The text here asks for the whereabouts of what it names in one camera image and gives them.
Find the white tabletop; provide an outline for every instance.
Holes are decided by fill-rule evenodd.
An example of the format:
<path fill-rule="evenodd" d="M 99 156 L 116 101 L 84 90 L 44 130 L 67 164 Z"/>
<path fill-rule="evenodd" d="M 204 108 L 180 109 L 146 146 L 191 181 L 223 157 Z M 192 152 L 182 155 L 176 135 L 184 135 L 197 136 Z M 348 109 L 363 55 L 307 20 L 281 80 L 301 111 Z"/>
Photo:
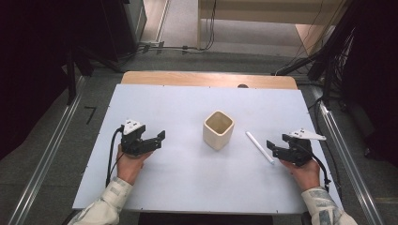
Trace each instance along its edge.
<path fill-rule="evenodd" d="M 220 151 L 209 147 L 202 135 L 203 122 L 216 110 L 235 121 L 231 140 Z M 146 125 L 144 139 L 162 130 L 166 139 L 145 161 L 126 209 L 218 214 L 307 211 L 288 170 L 279 160 L 271 165 L 245 134 L 250 131 L 266 148 L 266 140 L 287 147 L 283 133 L 300 128 L 314 132 L 299 90 L 140 84 L 116 87 L 73 208 L 87 207 L 104 190 L 112 135 L 127 118 Z M 329 173 L 319 141 L 312 141 L 312 146 Z M 330 195 L 342 207 L 333 182 Z"/>

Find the white pen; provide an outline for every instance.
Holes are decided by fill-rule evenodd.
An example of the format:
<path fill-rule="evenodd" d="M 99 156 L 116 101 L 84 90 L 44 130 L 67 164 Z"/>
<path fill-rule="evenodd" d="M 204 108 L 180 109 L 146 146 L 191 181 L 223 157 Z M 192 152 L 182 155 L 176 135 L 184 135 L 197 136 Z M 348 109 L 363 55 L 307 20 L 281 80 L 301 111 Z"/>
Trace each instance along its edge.
<path fill-rule="evenodd" d="M 269 154 L 267 154 L 266 150 L 264 150 L 264 148 L 260 145 L 260 143 L 257 142 L 257 140 L 253 137 L 253 135 L 249 131 L 246 131 L 246 135 L 250 138 L 250 140 L 252 140 L 252 142 L 255 144 L 258 150 L 260 150 L 260 152 L 268 159 L 268 161 L 272 165 L 274 165 L 275 164 L 274 159 L 270 157 Z"/>

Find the white plastic mount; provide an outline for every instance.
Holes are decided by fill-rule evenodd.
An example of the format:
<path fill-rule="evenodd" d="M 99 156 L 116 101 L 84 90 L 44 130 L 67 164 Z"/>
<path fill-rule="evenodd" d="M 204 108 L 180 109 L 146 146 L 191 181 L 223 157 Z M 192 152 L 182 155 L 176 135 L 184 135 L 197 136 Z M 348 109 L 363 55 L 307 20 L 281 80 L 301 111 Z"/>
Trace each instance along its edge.
<path fill-rule="evenodd" d="M 312 133 L 311 131 L 308 131 L 304 128 L 290 132 L 289 136 L 292 138 L 298 138 L 298 139 L 314 139 L 314 140 L 319 140 L 319 141 L 326 140 L 325 136 L 321 136 L 319 134 Z"/>
<path fill-rule="evenodd" d="M 138 121 L 127 119 L 126 123 L 125 123 L 125 128 L 123 130 L 123 134 L 128 135 L 128 134 L 132 133 L 134 130 L 136 130 L 137 128 L 140 128 L 142 126 L 143 125 Z"/>

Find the person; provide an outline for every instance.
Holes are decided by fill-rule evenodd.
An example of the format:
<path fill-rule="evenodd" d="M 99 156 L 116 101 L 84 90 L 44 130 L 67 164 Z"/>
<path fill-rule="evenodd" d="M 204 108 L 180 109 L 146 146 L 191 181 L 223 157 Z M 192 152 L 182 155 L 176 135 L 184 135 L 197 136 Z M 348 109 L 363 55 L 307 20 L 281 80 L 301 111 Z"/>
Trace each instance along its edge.
<path fill-rule="evenodd" d="M 144 161 L 152 154 L 146 153 L 140 157 L 122 156 L 121 146 L 118 147 L 117 177 L 108 185 L 100 198 L 77 214 L 69 225 L 86 224 L 117 224 L 119 213 L 128 198 L 132 186 L 144 166 Z M 281 163 L 296 179 L 303 191 L 301 196 L 312 217 L 313 225 L 355 225 L 355 220 L 340 209 L 330 195 L 320 187 L 319 165 L 310 160 L 301 167 L 281 160 Z"/>

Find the pen holder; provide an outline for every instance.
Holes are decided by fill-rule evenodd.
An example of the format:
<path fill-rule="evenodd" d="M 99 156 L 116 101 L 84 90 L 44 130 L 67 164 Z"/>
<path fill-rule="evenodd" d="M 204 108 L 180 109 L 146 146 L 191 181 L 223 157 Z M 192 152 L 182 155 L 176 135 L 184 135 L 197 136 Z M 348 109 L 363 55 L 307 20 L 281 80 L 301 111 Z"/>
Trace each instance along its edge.
<path fill-rule="evenodd" d="M 224 112 L 216 111 L 203 124 L 203 139 L 215 150 L 222 149 L 231 139 L 234 120 Z"/>

